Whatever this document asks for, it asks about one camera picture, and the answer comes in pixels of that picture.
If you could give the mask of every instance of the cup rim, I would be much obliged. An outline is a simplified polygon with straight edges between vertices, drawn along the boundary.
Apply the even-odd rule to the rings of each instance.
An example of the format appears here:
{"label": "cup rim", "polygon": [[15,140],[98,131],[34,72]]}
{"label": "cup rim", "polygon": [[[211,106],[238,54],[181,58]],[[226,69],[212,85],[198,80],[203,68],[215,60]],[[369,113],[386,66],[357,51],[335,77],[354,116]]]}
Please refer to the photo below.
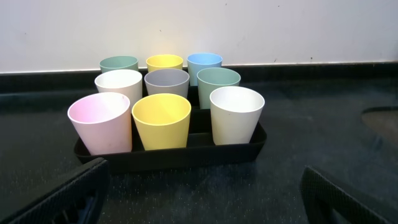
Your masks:
{"label": "cup rim", "polygon": [[[108,95],[122,95],[122,96],[124,96],[124,99],[127,100],[127,102],[128,102],[126,108],[123,109],[121,113],[118,113],[115,117],[112,117],[112,118],[109,118],[109,119],[106,119],[106,120],[103,120],[103,121],[82,122],[82,121],[78,121],[78,120],[76,120],[76,119],[74,119],[74,118],[72,118],[72,117],[70,116],[70,110],[71,110],[71,109],[73,108],[73,106],[74,106],[75,104],[77,104],[79,101],[86,100],[87,98],[91,98],[91,97],[96,97],[97,95],[104,95],[104,94],[108,94]],[[105,122],[108,122],[108,121],[112,121],[112,120],[114,120],[114,119],[120,117],[120,116],[121,116],[122,114],[124,114],[129,108],[130,108],[130,99],[129,99],[127,96],[125,96],[125,95],[123,95],[123,94],[121,94],[121,93],[114,93],[114,92],[94,93],[94,94],[85,96],[85,97],[83,97],[83,98],[80,98],[79,100],[76,100],[72,105],[70,105],[70,106],[69,106],[69,109],[68,109],[68,117],[69,117],[69,119],[70,119],[71,121],[73,121],[73,122],[75,122],[75,123],[78,123],[78,124],[101,124],[101,123],[105,123]]]}
{"label": "cup rim", "polygon": [[161,57],[161,56],[173,56],[173,57],[177,57],[178,59],[180,59],[180,61],[181,61],[180,63],[176,63],[175,65],[172,65],[172,66],[180,65],[184,61],[184,59],[181,58],[178,55],[174,55],[174,54],[159,54],[159,55],[153,55],[153,56],[150,56],[149,58],[147,58],[147,60],[146,60],[147,65],[150,65],[151,67],[155,67],[155,68],[169,68],[170,66],[157,66],[157,65],[153,65],[151,63],[148,63],[149,59],[154,58],[154,57]]}
{"label": "cup rim", "polygon": [[[129,72],[129,73],[131,73],[131,75],[132,75],[133,73],[135,73],[135,74],[137,74],[137,75],[139,74],[140,79],[138,79],[138,81],[134,82],[133,84],[127,83],[126,85],[121,85],[121,86],[118,86],[118,87],[106,87],[106,86],[104,86],[104,85],[98,84],[98,80],[99,80],[100,78],[102,78],[102,77],[104,77],[104,76],[107,76],[107,75],[111,75],[112,73],[118,73],[118,72],[120,72],[120,71],[122,71],[122,72]],[[98,75],[98,76],[94,79],[94,84],[95,84],[96,86],[99,86],[99,87],[105,88],[105,89],[121,89],[121,88],[129,87],[129,86],[133,86],[133,85],[139,83],[141,80],[142,80],[142,74],[141,74],[141,72],[138,72],[138,71],[135,71],[135,70],[130,70],[130,69],[117,69],[117,70],[112,70],[112,71],[104,72],[104,73],[102,73],[101,75]]]}
{"label": "cup rim", "polygon": [[[237,81],[234,82],[234,83],[228,83],[228,84],[214,84],[214,83],[206,82],[206,81],[202,80],[201,78],[199,78],[199,73],[200,73],[200,72],[202,72],[202,71],[204,71],[204,70],[215,70],[215,69],[230,70],[230,71],[232,71],[232,72],[234,72],[235,74],[238,75],[239,80],[237,80]],[[239,82],[241,81],[241,75],[240,75],[238,72],[235,72],[234,70],[229,69],[229,68],[220,68],[220,67],[204,68],[204,69],[202,69],[202,70],[200,70],[200,71],[198,72],[197,77],[198,77],[198,80],[200,80],[200,81],[202,81],[202,82],[204,82],[204,83],[206,83],[206,84],[214,85],[214,86],[234,85],[234,84],[237,84],[237,83],[239,83]]]}
{"label": "cup rim", "polygon": [[[214,63],[196,63],[196,62],[192,62],[191,60],[189,60],[189,57],[191,57],[191,56],[193,56],[193,55],[215,55],[215,56],[218,56],[218,57],[220,58],[220,61],[217,61],[217,62],[214,62]],[[199,53],[190,54],[190,55],[187,57],[187,61],[190,62],[190,63],[192,63],[192,64],[195,64],[195,65],[213,65],[213,64],[217,64],[217,63],[222,62],[222,61],[223,61],[223,58],[222,58],[222,56],[220,56],[220,55],[218,55],[218,54],[209,53],[209,52],[199,52]]]}
{"label": "cup rim", "polygon": [[[146,99],[146,98],[148,98],[148,97],[156,97],[156,96],[158,96],[158,95],[173,95],[173,96],[177,96],[177,97],[182,98],[182,99],[183,99],[185,102],[187,102],[188,105],[189,105],[188,113],[187,113],[183,118],[179,119],[178,121],[174,121],[174,122],[166,123],[166,124],[151,124],[151,123],[147,123],[147,122],[144,122],[144,121],[141,121],[140,119],[138,119],[138,118],[136,117],[136,115],[134,114],[134,108],[136,107],[136,105],[138,105],[138,103],[139,103],[140,101],[142,101],[142,100],[144,100],[144,99]],[[178,122],[184,120],[185,118],[187,118],[187,116],[189,116],[189,114],[191,113],[191,110],[192,110],[191,103],[190,103],[187,99],[185,99],[184,97],[182,97],[182,96],[180,96],[180,95],[177,95],[177,94],[172,94],[172,93],[158,93],[158,94],[153,94],[153,95],[149,95],[149,96],[143,97],[142,99],[140,99],[139,101],[137,101],[137,103],[135,103],[134,106],[132,106],[132,108],[131,108],[131,114],[132,114],[132,117],[133,117],[134,119],[138,120],[138,122],[140,122],[140,123],[142,123],[142,124],[146,124],[146,125],[149,125],[149,126],[168,126],[168,125],[171,125],[171,124],[178,123]]]}
{"label": "cup rim", "polygon": [[[216,104],[216,103],[213,101],[213,99],[211,98],[211,96],[213,95],[214,92],[221,91],[222,89],[225,89],[225,88],[238,88],[238,89],[240,88],[240,89],[247,89],[247,90],[250,90],[251,92],[254,92],[255,94],[257,94],[258,96],[261,97],[261,99],[262,99],[262,104],[261,104],[260,107],[254,109],[254,110],[250,110],[250,111],[234,111],[234,110],[229,110],[229,109],[227,109],[227,108],[221,107],[220,105]],[[222,109],[222,110],[230,111],[230,112],[234,112],[234,113],[252,113],[252,112],[255,112],[255,111],[260,110],[260,109],[263,108],[264,105],[266,104],[266,100],[264,99],[264,97],[263,97],[260,93],[254,91],[254,90],[252,90],[252,89],[249,89],[249,88],[246,88],[246,87],[241,87],[241,86],[224,86],[224,87],[217,88],[217,89],[213,90],[213,91],[210,93],[210,102],[211,102],[211,104],[215,105],[216,107],[218,107],[218,108],[220,108],[220,109]]]}
{"label": "cup rim", "polygon": [[[136,60],[136,62],[134,62],[134,63],[132,63],[132,64],[130,64],[130,65],[123,66],[123,67],[106,67],[106,66],[103,66],[103,65],[102,65],[102,63],[103,63],[105,60],[108,60],[108,59],[111,59],[111,58],[117,58],[117,57],[129,57],[129,58],[133,58],[133,59]],[[138,63],[138,59],[137,59],[136,57],[128,56],[128,55],[119,55],[119,56],[113,56],[113,57],[108,57],[108,58],[106,58],[106,59],[103,59],[102,61],[99,62],[99,66],[100,66],[101,68],[114,69],[114,68],[126,68],[126,67],[130,67],[130,66],[133,66],[133,65],[135,65],[135,64],[137,64],[137,63]]]}
{"label": "cup rim", "polygon": [[[152,83],[150,83],[150,82],[147,81],[148,75],[152,75],[154,72],[159,72],[159,71],[162,71],[162,70],[176,70],[176,72],[177,72],[177,71],[178,71],[178,72],[183,72],[184,74],[187,75],[187,79],[186,79],[184,82],[181,82],[181,83],[178,83],[178,84],[175,84],[175,85],[168,85],[168,86],[154,85],[154,84],[152,84]],[[184,70],[177,69],[177,68],[163,68],[163,69],[151,71],[151,72],[149,72],[148,74],[146,74],[145,77],[144,77],[144,81],[145,81],[146,84],[149,84],[149,85],[151,85],[151,86],[155,86],[155,87],[164,87],[164,88],[166,88],[166,87],[179,86],[179,85],[181,85],[181,84],[184,84],[184,83],[186,83],[186,82],[189,82],[189,78],[190,78],[190,77],[189,77],[189,74],[188,74],[186,71],[184,71]]]}

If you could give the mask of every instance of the yellow cup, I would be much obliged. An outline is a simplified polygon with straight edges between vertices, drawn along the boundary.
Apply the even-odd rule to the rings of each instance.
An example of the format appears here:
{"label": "yellow cup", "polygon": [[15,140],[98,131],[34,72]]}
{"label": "yellow cup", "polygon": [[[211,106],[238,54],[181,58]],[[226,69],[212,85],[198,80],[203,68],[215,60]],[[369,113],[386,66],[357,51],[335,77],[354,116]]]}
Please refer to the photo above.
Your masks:
{"label": "yellow cup", "polygon": [[182,61],[177,55],[155,55],[147,59],[148,72],[163,68],[182,69]]}
{"label": "yellow cup", "polygon": [[187,146],[191,104],[184,97],[150,95],[139,100],[131,113],[145,150]]}

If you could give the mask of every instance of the teal cup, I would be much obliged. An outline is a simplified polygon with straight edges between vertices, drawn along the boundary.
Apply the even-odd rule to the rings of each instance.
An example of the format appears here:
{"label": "teal cup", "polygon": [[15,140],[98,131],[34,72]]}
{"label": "teal cup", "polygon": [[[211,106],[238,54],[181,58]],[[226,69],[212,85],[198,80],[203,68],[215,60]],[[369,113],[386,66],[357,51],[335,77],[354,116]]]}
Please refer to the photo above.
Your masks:
{"label": "teal cup", "polygon": [[228,68],[205,68],[198,72],[200,109],[210,108],[210,93],[223,86],[239,86],[241,76]]}
{"label": "teal cup", "polygon": [[115,56],[102,60],[99,66],[102,73],[118,69],[138,71],[138,59],[132,56]]}
{"label": "teal cup", "polygon": [[198,85],[198,72],[205,68],[221,67],[223,58],[212,53],[197,53],[188,56],[189,83],[191,86]]}

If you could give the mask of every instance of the black speckled surface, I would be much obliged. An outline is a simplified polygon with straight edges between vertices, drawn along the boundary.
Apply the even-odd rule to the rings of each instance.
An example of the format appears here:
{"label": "black speckled surface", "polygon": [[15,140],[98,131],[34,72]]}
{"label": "black speckled surface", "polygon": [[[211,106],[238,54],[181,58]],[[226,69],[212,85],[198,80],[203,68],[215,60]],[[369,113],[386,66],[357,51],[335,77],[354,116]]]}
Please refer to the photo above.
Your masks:
{"label": "black speckled surface", "polygon": [[[396,80],[244,83],[266,99],[256,162],[115,175],[99,223],[307,223],[299,192],[314,165],[398,208],[398,148],[361,112],[398,104]],[[0,95],[0,197],[79,166],[67,108],[95,90]]]}

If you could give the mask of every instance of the green cup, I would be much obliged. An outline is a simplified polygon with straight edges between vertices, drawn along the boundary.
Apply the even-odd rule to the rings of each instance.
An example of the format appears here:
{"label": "green cup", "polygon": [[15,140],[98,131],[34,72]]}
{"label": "green cup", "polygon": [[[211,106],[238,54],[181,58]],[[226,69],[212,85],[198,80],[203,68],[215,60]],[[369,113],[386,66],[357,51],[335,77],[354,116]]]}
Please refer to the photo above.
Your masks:
{"label": "green cup", "polygon": [[198,72],[200,109],[210,108],[210,93],[223,86],[239,86],[241,76],[227,68],[205,68]]}
{"label": "green cup", "polygon": [[118,69],[138,71],[138,59],[132,56],[115,56],[102,60],[99,66],[102,73]]}

